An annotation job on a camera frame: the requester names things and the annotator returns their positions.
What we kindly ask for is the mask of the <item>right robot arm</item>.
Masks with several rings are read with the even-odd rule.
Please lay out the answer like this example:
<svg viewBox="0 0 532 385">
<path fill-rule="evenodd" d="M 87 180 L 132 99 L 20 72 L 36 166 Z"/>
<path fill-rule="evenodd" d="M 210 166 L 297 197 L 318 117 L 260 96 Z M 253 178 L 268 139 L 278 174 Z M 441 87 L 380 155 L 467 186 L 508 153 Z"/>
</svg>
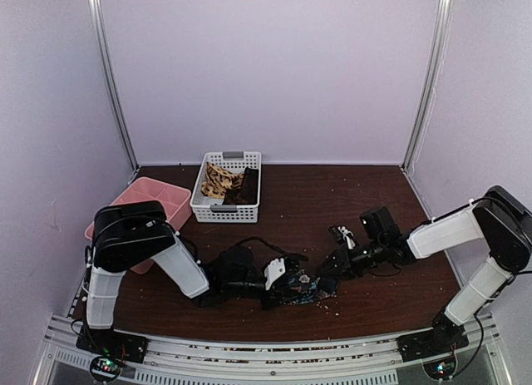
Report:
<svg viewBox="0 0 532 385">
<path fill-rule="evenodd" d="M 368 244 L 359 244 L 344 226 L 331 227 L 339 246 L 318 266 L 318 276 L 352 279 L 383 262 L 408 265 L 471 241 L 487 243 L 485 262 L 432 322 L 426 346 L 434 353 L 445 352 L 463 325 L 531 258 L 531 211 L 499 185 L 406 233 L 384 206 L 362 213 L 360 221 Z"/>
</svg>

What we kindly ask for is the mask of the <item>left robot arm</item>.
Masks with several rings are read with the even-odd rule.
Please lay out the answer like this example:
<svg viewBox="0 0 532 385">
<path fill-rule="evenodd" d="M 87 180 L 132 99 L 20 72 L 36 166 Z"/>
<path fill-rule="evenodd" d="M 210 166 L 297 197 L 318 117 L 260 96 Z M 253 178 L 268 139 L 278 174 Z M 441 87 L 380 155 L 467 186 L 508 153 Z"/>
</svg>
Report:
<svg viewBox="0 0 532 385">
<path fill-rule="evenodd" d="M 128 270 L 148 259 L 200 307 L 236 298 L 278 302 L 282 294 L 274 285 L 294 268 L 297 259 L 275 245 L 266 246 L 279 257 L 263 269 L 254 266 L 254 254 L 244 242 L 201 263 L 193 243 L 174 229 L 160 202 L 100 209 L 94 217 L 91 245 L 86 249 L 89 282 L 83 331 L 88 343 L 102 355 L 111 355 L 119 348 L 119 336 L 112 329 L 121 282 Z"/>
</svg>

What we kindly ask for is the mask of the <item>navy floral patterned tie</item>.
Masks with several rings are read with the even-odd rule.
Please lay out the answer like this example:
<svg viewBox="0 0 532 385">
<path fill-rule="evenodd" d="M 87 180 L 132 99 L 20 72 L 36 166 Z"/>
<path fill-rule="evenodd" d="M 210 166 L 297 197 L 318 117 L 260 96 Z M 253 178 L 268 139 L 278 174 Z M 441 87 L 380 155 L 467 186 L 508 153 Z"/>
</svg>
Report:
<svg viewBox="0 0 532 385">
<path fill-rule="evenodd" d="M 315 304 L 336 295 L 340 280 L 334 277 L 310 277 L 304 269 L 290 274 L 280 285 L 282 305 Z"/>
</svg>

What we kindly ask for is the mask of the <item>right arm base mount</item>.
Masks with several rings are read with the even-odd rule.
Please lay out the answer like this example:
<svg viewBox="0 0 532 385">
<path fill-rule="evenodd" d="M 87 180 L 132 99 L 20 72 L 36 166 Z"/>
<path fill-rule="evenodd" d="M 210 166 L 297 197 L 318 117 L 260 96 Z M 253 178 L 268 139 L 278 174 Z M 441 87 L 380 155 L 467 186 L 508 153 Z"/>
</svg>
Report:
<svg viewBox="0 0 532 385">
<path fill-rule="evenodd" d="M 451 329 L 437 326 L 397 338 L 398 350 L 404 363 L 451 353 L 468 345 L 469 339 L 463 326 Z"/>
</svg>

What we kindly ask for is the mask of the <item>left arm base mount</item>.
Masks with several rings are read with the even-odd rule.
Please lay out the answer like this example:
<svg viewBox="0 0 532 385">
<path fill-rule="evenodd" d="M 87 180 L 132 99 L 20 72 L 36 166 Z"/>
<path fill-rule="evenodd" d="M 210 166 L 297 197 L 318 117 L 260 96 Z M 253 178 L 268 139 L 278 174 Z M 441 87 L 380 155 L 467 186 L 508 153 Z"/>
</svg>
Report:
<svg viewBox="0 0 532 385">
<path fill-rule="evenodd" d="M 143 363 L 148 347 L 148 338 L 114 329 L 96 330 L 83 326 L 76 341 L 76 347 L 121 362 Z"/>
</svg>

